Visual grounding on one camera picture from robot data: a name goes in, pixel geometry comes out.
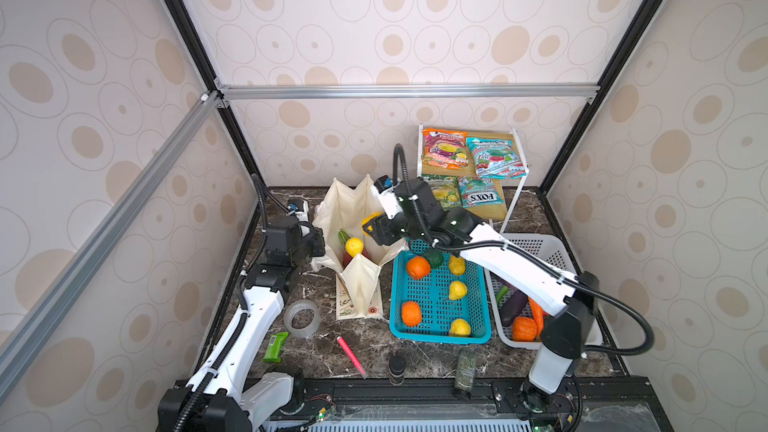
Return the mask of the orange lower toy orange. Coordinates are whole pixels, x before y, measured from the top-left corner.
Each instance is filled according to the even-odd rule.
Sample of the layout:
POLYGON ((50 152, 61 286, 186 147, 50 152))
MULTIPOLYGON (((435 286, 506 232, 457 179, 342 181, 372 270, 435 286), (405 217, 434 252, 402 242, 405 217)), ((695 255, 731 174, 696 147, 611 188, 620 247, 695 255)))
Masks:
POLYGON ((406 301, 401 306, 401 321, 409 328, 417 327, 422 322, 420 305, 415 301, 406 301))

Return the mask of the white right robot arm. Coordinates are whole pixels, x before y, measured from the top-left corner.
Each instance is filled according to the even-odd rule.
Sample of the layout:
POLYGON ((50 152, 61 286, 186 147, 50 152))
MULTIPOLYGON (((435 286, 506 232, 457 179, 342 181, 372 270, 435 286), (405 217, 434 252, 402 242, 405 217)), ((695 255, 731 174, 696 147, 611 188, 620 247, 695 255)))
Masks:
POLYGON ((380 210, 362 223, 379 245, 401 238, 420 239, 434 248, 473 262, 509 282, 547 314, 540 346, 526 381, 526 392, 541 396, 557 392, 574 362, 587 352, 636 356, 649 351, 654 332, 635 309, 599 290, 587 272, 575 275, 552 266, 504 238, 479 216, 464 208, 444 210, 430 186, 420 178, 393 182, 382 176, 371 187, 380 210), (643 342, 630 348, 588 341, 598 302, 623 311, 643 330, 643 342))

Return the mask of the green lemon candy bag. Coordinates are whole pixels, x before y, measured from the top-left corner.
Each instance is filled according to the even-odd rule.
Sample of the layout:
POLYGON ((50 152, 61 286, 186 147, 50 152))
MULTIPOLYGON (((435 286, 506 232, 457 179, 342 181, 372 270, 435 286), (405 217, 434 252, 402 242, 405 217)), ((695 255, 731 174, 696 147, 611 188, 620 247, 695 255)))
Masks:
POLYGON ((430 186, 436 200, 444 210, 462 206, 458 178, 435 174, 424 174, 422 179, 430 186))

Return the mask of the pink dragon fruit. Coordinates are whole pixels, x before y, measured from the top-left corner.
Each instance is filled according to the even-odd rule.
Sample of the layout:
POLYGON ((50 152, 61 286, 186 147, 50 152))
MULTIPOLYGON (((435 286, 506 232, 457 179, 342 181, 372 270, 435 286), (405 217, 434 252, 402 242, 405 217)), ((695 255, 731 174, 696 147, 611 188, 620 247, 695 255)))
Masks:
POLYGON ((346 268, 352 260, 352 256, 347 252, 347 242, 350 240, 350 235, 344 230, 340 229, 338 232, 338 239, 343 248, 342 267, 346 268))

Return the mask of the orange upper toy orange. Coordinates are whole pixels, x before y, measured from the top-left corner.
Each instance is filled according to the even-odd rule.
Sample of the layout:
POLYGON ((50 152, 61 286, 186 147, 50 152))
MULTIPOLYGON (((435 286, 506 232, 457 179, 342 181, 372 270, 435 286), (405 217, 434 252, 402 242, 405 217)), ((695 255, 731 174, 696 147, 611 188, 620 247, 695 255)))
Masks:
POLYGON ((431 272, 429 261, 422 256, 412 257, 406 264, 406 272, 413 280, 421 280, 431 272))

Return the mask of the small orange toy pumpkin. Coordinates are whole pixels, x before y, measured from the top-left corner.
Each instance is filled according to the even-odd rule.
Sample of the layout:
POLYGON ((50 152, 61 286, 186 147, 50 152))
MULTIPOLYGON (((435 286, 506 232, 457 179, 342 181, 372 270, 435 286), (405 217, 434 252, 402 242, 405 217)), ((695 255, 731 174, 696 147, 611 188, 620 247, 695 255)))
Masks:
POLYGON ((534 342, 538 337, 538 326, 533 318, 518 316, 512 324, 512 338, 515 342, 534 342))

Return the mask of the teal mint candy bag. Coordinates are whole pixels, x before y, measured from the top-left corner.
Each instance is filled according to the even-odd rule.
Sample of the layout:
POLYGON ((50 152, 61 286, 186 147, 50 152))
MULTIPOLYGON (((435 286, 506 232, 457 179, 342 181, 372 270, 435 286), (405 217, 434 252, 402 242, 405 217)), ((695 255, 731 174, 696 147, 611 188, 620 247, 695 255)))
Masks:
POLYGON ((512 140, 469 137, 467 146, 478 178, 504 180, 527 175, 527 169, 512 140))

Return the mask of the yellow toy lemon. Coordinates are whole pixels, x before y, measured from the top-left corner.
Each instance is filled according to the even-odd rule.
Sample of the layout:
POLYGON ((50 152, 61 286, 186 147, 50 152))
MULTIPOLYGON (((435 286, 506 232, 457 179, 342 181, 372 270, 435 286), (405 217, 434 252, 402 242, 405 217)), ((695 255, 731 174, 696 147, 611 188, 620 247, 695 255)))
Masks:
POLYGON ((356 237, 350 237, 345 243, 345 252, 354 258, 365 251, 364 242, 356 237))

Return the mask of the yellow toy fruit top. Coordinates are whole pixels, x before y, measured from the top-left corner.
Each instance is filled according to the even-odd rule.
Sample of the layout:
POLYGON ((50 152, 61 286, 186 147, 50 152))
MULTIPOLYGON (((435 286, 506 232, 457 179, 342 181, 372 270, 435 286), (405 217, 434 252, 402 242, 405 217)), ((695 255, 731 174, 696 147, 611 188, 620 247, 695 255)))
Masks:
POLYGON ((466 261, 461 257, 451 255, 448 263, 449 271, 455 276, 462 276, 466 272, 466 261))

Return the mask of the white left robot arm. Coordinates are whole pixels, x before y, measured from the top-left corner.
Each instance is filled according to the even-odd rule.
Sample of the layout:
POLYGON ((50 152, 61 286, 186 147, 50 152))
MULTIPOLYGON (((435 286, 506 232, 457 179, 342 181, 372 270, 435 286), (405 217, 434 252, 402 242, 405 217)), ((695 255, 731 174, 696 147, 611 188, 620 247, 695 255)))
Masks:
POLYGON ((325 253, 322 231, 306 212, 264 227, 255 262, 241 273, 238 309, 202 366, 158 406, 160 431, 256 431, 302 394, 300 371, 269 372, 245 382, 259 348, 285 307, 295 271, 325 253))

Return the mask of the cream canvas grocery bag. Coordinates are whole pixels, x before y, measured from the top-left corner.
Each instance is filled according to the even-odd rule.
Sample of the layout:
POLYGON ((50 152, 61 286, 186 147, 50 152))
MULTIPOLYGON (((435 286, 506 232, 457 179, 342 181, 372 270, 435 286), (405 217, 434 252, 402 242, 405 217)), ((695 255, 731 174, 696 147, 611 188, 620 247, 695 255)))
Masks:
POLYGON ((310 267, 318 272, 328 269, 336 280, 336 318, 338 320, 375 318, 383 316, 380 275, 383 266, 407 249, 400 239, 391 246, 379 246, 364 234, 362 222, 382 210, 373 187, 373 180, 364 178, 350 188, 334 181, 324 200, 316 207, 312 225, 323 232, 325 251, 311 260, 310 267), (344 231, 352 239, 363 242, 363 254, 343 263, 345 246, 338 233, 344 231))

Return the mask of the orange fruits candy bag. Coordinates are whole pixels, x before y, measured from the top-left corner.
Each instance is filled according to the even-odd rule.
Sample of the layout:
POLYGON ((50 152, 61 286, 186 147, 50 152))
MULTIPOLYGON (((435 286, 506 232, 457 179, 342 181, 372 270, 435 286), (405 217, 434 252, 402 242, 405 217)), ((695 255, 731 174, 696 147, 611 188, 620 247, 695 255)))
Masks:
POLYGON ((467 133, 427 128, 422 131, 422 164, 441 169, 459 170, 469 165, 467 133))

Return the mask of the black small jar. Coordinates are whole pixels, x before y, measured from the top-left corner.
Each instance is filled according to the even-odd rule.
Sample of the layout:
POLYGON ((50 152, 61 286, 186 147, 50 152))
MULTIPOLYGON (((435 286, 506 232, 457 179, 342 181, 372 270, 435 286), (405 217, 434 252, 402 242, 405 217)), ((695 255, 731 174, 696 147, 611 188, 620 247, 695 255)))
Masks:
POLYGON ((404 383, 407 363, 400 354, 393 354, 388 362, 388 377, 392 386, 401 386, 404 383))

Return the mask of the white plastic basket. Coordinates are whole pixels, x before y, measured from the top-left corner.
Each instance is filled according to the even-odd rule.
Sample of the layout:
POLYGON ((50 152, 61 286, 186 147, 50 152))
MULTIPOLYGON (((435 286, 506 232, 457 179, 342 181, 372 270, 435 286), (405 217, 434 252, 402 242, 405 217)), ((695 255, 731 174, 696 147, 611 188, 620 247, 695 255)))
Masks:
MULTIPOLYGON (((568 255, 565 245, 556 236, 535 233, 503 233, 503 236, 518 247, 544 260, 549 265, 576 273, 576 268, 568 255)), ((483 272, 490 299, 489 308, 501 342, 511 348, 538 350, 540 347, 539 341, 514 341, 512 326, 504 326, 502 324, 501 308, 512 297, 512 287, 509 286, 508 291, 501 296, 500 293, 505 283, 488 269, 483 269, 483 272)))

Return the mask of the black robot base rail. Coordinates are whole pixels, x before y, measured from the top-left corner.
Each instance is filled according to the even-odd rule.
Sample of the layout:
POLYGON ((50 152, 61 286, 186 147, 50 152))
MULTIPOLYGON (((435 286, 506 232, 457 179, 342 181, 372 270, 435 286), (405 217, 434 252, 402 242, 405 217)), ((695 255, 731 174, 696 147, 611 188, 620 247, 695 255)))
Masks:
POLYGON ((236 396, 177 382, 161 431, 669 431, 647 378, 568 377, 553 394, 523 378, 306 379, 270 372, 236 396))

